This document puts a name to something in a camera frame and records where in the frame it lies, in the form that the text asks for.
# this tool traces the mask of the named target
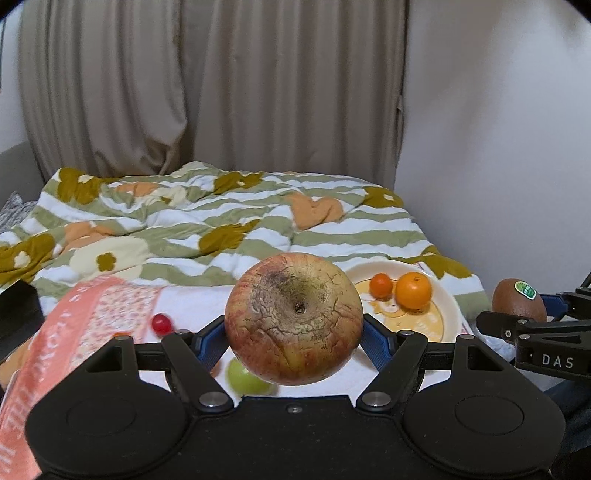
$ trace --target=beige curtain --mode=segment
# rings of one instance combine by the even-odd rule
[[[25,118],[47,173],[315,171],[393,186],[405,0],[28,0]]]

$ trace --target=gray pillow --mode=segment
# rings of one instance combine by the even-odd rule
[[[12,192],[0,210],[0,233],[10,230],[21,223],[33,210],[37,202],[23,202],[17,192]]]

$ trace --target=kiwi sticker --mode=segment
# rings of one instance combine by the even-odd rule
[[[534,288],[524,281],[515,282],[515,289],[527,299],[533,300],[535,298]]]

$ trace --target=white flower center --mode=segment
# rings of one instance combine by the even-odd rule
[[[31,263],[31,257],[26,252],[19,252],[14,257],[14,268],[25,268],[29,263]]]

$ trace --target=striped blanket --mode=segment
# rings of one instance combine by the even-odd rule
[[[33,212],[0,235],[0,286],[22,278],[49,313],[76,283],[232,285],[278,252],[346,270],[369,258],[419,264],[468,319],[488,305],[478,278],[442,256],[392,191],[311,173],[226,172],[193,162],[167,176],[102,179],[62,168]]]

